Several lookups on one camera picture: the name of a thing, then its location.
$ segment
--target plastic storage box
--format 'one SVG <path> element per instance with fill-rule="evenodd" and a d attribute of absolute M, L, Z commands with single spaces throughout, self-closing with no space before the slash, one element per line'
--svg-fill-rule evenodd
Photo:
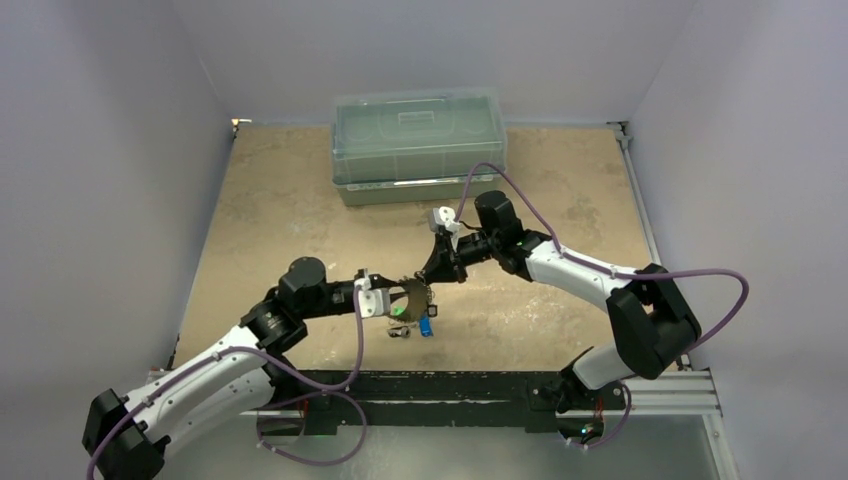
<path fill-rule="evenodd" d="M 506 169 L 506 133 L 492 90 L 345 96 L 335 107 L 333 184 L 345 205 L 459 198 L 476 163 Z M 499 180 L 480 168 L 470 195 Z"/>

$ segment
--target blue object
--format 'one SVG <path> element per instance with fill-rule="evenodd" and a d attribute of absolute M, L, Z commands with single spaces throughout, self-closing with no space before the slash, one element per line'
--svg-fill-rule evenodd
<path fill-rule="evenodd" d="M 418 328 L 421 330 L 422 337 L 432 337 L 433 329 L 430 328 L 430 317 L 424 315 L 421 317 L 421 320 L 418 321 Z"/>

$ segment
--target wooden table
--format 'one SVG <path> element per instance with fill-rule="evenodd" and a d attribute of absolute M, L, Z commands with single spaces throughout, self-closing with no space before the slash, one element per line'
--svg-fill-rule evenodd
<path fill-rule="evenodd" d="M 629 266 L 650 261 L 621 152 L 605 129 L 510 128 L 509 174 L 582 253 Z M 239 131 L 186 311 L 176 365 L 222 336 L 262 299 L 292 260 L 320 258 L 328 280 L 359 268 L 411 276 L 430 254 L 425 214 L 457 201 L 345 207 L 330 182 L 330 134 L 320 127 Z M 504 182 L 525 227 L 542 230 Z M 473 208 L 467 210 L 472 216 Z M 475 218 L 469 217 L 471 223 Z M 389 338 L 366 321 L 364 369 L 551 370 L 612 338 L 595 307 L 531 284 L 491 261 L 461 285 L 436 285 L 434 336 Z M 352 315 L 308 321 L 289 351 L 299 368 L 347 369 L 356 354 Z"/>

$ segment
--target white wall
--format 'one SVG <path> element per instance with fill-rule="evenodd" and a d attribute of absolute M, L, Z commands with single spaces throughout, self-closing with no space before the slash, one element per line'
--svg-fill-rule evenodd
<path fill-rule="evenodd" d="M 848 3 L 701 0 L 633 118 L 663 260 L 751 297 L 696 352 L 744 478 L 848 471 Z M 731 281 L 685 283 L 703 323 Z"/>
<path fill-rule="evenodd" d="M 327 122 L 332 97 L 493 86 L 519 122 L 624 120 L 695 0 L 175 0 L 233 116 Z"/>
<path fill-rule="evenodd" d="M 168 2 L 5 2 L 0 65 L 0 477 L 79 478 L 88 403 L 174 344 L 231 125 Z"/>

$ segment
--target beige table surface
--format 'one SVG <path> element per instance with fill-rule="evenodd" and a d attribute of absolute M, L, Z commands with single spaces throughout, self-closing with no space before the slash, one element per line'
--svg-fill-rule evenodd
<path fill-rule="evenodd" d="M 582 253 L 620 265 L 649 262 L 618 144 L 603 129 L 510 128 L 509 173 Z M 456 200 L 345 207 L 330 183 L 330 135 L 320 127 L 241 128 L 206 240 L 176 365 L 221 337 L 301 256 L 320 258 L 328 280 L 359 268 L 411 276 L 430 254 L 426 212 Z M 527 228 L 542 230 L 504 182 Z M 475 224 L 473 206 L 465 218 Z M 461 285 L 435 285 L 434 336 L 389 338 L 385 318 L 365 326 L 364 369 L 551 370 L 612 339 L 609 320 L 564 291 L 531 284 L 491 261 Z M 288 352 L 299 368 L 353 365 L 352 315 L 309 320 Z"/>

